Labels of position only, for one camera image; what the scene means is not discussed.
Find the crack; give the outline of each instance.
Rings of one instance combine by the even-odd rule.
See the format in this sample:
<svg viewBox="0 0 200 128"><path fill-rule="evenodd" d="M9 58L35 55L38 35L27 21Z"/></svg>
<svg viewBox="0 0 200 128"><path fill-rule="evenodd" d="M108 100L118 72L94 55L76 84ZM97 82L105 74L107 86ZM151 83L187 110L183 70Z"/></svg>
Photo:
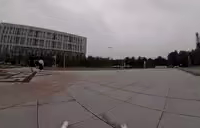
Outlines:
<svg viewBox="0 0 200 128"><path fill-rule="evenodd" d="M107 125L111 126L112 128L116 128L115 126L113 126L112 124L110 124L109 122L105 121L104 119L102 119L101 117L99 117L98 115L96 115L95 113L93 113L91 110L89 110L88 108L86 108L84 105L82 105L79 101L77 101L75 99L75 101L82 107L84 108L87 112L91 113L94 117L98 118L100 121L106 123Z"/></svg>
<svg viewBox="0 0 200 128"><path fill-rule="evenodd" d="M39 101L36 101L36 124L37 124L37 128L39 128Z"/></svg>

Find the window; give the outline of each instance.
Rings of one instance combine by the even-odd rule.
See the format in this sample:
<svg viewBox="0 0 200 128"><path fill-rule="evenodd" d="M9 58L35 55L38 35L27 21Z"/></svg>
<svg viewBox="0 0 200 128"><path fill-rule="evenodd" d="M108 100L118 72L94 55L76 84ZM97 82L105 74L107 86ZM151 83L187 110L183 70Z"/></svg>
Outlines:
<svg viewBox="0 0 200 128"><path fill-rule="evenodd" d="M44 46L44 40L40 40L39 46L40 46L40 47L43 47L43 46Z"/></svg>
<svg viewBox="0 0 200 128"><path fill-rule="evenodd" d="M57 48L61 49L61 42L58 42Z"/></svg>
<svg viewBox="0 0 200 128"><path fill-rule="evenodd" d="M25 44L25 37L22 37L22 38L21 38L20 44L22 44L22 45Z"/></svg>

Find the pavement tile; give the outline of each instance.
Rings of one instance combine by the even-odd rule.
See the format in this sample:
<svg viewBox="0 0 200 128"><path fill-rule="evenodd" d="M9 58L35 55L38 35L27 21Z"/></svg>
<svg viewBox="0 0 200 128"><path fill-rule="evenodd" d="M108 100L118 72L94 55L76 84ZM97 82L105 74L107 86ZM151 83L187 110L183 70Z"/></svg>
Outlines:
<svg viewBox="0 0 200 128"><path fill-rule="evenodd" d="M104 94L113 97L115 99L119 99L122 101L127 101L129 98L131 98L135 93L122 91L122 90L113 90L109 92L105 92Z"/></svg>
<svg viewBox="0 0 200 128"><path fill-rule="evenodd" d="M164 113L159 128L200 128L200 118Z"/></svg>
<svg viewBox="0 0 200 128"><path fill-rule="evenodd" d="M105 122L99 120L98 118L90 118L81 123L77 123L74 125L69 125L70 128L112 128Z"/></svg>
<svg viewBox="0 0 200 128"><path fill-rule="evenodd" d="M169 91L169 97L185 98L185 99L200 99L198 91L190 87L173 87Z"/></svg>
<svg viewBox="0 0 200 128"><path fill-rule="evenodd" d="M0 128L37 128L36 107L0 110Z"/></svg>
<svg viewBox="0 0 200 128"><path fill-rule="evenodd" d="M200 101L168 99L166 111L177 114L200 116Z"/></svg>
<svg viewBox="0 0 200 128"><path fill-rule="evenodd" d="M122 103L122 101L89 90L76 93L75 99L95 114L106 112Z"/></svg>
<svg viewBox="0 0 200 128"><path fill-rule="evenodd" d="M67 102L72 100L73 98L67 92L60 92L53 94L52 96L39 99L38 101L39 104L46 104L46 103Z"/></svg>
<svg viewBox="0 0 200 128"><path fill-rule="evenodd" d="M97 91L97 92L101 92L101 93L114 90L113 88L100 86L100 85L90 86L89 88L91 90L94 90L94 91Z"/></svg>
<svg viewBox="0 0 200 128"><path fill-rule="evenodd" d="M127 124L128 128L156 128L161 112L124 103L102 118L116 124Z"/></svg>
<svg viewBox="0 0 200 128"><path fill-rule="evenodd" d="M129 103L145 106L148 108L163 110L166 98L136 94L128 100Z"/></svg>
<svg viewBox="0 0 200 128"><path fill-rule="evenodd" d="M31 101L31 102L22 103L16 106L36 106L36 105L37 105L37 101Z"/></svg>
<svg viewBox="0 0 200 128"><path fill-rule="evenodd" d="M40 128L60 128L64 121L69 121L70 124L73 124L86 120L91 116L76 102L39 106Z"/></svg>

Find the ground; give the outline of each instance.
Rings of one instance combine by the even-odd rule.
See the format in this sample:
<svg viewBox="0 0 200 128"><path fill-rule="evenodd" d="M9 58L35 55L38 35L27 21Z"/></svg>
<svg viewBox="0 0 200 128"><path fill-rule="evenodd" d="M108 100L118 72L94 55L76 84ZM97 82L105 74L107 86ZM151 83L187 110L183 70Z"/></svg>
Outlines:
<svg viewBox="0 0 200 128"><path fill-rule="evenodd" d="M200 77L178 69L43 71L29 83L0 82L0 128L60 128L65 120L69 128L199 128Z"/></svg>

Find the pavement line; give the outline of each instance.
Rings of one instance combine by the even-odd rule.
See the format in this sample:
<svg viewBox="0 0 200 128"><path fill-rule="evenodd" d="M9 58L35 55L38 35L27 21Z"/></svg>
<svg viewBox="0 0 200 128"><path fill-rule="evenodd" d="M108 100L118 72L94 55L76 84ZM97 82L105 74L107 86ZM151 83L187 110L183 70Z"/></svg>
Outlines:
<svg viewBox="0 0 200 128"><path fill-rule="evenodd" d="M114 99L114 100L118 100L118 101L121 101L121 102L125 102L125 103L127 103L127 104L130 104L130 105L138 106L138 107L141 107L141 108L146 108L146 109L149 109L149 110L161 111L161 112L171 113L171 114L174 114L174 115L182 115L182 116L187 116L187 117L196 117L196 118L200 118L200 116L194 116L194 115L188 115L188 114L182 114L182 113L173 113L173 112L168 112L168 111L166 111L165 109L161 110L161 109L150 108L150 107L147 107L147 106L142 106L142 105L139 105L139 104L133 104L133 103L128 102L129 99L126 100L126 101L120 100L120 99L116 99L116 98L114 98L114 97L111 97L111 96L109 96L109 95L106 95L106 94L104 94L104 93L102 93L102 92L99 92L99 91L96 91L96 90L92 90L92 89L90 89L90 88L88 88L87 90L93 91L93 92L95 92L95 93L97 93L97 94L99 94L99 95L103 95L103 96L109 97L109 98Z"/></svg>
<svg viewBox="0 0 200 128"><path fill-rule="evenodd" d="M143 95L155 96L155 97L163 97L163 98L165 97L165 96L159 96L159 95L148 94L148 93L143 93L143 92L131 91L131 90L124 89L123 87L116 88L116 87L112 87L112 86L105 85L105 84L98 84L98 85L99 86L113 88L113 89L116 89L116 90L122 90L122 91L125 91L125 92L132 92L132 93L136 93L136 94L143 94ZM187 98L179 98L179 97L171 97L171 96L167 96L167 98L169 98L169 99L200 101L200 99L187 99Z"/></svg>
<svg viewBox="0 0 200 128"><path fill-rule="evenodd" d="M164 104L164 107L163 107L163 111L162 111L162 113L161 113L161 116L160 116L160 118L159 118L159 121L158 121L158 124L157 124L157 128L159 128L160 122L161 122L162 117L163 117L164 112L165 112L165 107L166 107L166 105L167 105L167 100L168 100L169 91L170 91L170 88L168 88L168 91L167 91L167 94L166 94L165 104Z"/></svg>

